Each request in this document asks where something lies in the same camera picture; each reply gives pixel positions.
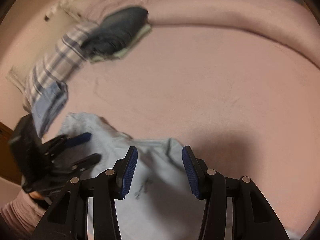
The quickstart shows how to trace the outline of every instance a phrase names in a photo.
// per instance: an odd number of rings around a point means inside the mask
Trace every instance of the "pink bedsheet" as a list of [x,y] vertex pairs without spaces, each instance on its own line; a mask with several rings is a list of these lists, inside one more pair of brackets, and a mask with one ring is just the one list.
[[86,63],[46,139],[82,111],[135,138],[174,137],[224,176],[250,176],[303,234],[320,209],[315,19],[289,0],[140,1],[152,32],[122,60]]
[[320,71],[285,46],[156,27],[123,60],[86,63],[68,87],[46,139],[68,112],[94,113],[135,138],[177,138],[225,176],[250,176],[298,233],[320,209]]

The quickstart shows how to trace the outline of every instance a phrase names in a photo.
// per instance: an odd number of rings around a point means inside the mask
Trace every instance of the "silver rivet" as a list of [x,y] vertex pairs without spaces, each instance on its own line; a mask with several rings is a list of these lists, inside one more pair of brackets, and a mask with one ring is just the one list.
[[216,174],[216,171],[213,170],[213,169],[208,169],[208,170],[207,170],[207,174],[209,174],[209,175],[214,175],[214,174]]
[[77,178],[77,177],[73,177],[73,178],[70,180],[70,182],[71,182],[72,184],[76,184],[78,181],[79,181],[79,178]]
[[113,169],[106,170],[106,175],[110,176],[110,175],[113,175],[113,174],[115,174],[115,171]]
[[251,179],[247,176],[244,176],[242,177],[242,180],[245,182],[245,183],[249,183],[251,181]]

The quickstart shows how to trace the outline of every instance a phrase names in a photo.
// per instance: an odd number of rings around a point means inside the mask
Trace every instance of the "pink sleeve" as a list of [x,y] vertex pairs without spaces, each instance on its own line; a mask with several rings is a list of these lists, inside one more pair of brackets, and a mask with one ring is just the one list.
[[15,200],[0,208],[4,221],[18,239],[29,239],[44,213],[45,210],[23,191]]

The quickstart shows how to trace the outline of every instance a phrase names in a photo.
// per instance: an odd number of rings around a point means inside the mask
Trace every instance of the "folded clothes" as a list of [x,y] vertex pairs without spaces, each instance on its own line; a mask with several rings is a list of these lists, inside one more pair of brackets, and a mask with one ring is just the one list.
[[145,24],[136,34],[136,36],[133,38],[131,43],[129,44],[128,47],[121,49],[120,51],[115,52],[114,54],[110,56],[102,56],[102,55],[94,55],[92,58],[89,59],[90,62],[99,62],[99,61],[104,61],[106,59],[117,59],[117,58],[122,58],[124,57],[125,54],[148,32],[151,31],[151,25],[150,24]]
[[68,89],[64,82],[53,82],[32,106],[32,117],[39,138],[48,131],[53,120],[68,100]]
[[145,25],[148,11],[141,7],[129,7],[107,16],[82,43],[89,58],[94,55],[110,56],[127,48],[138,31]]

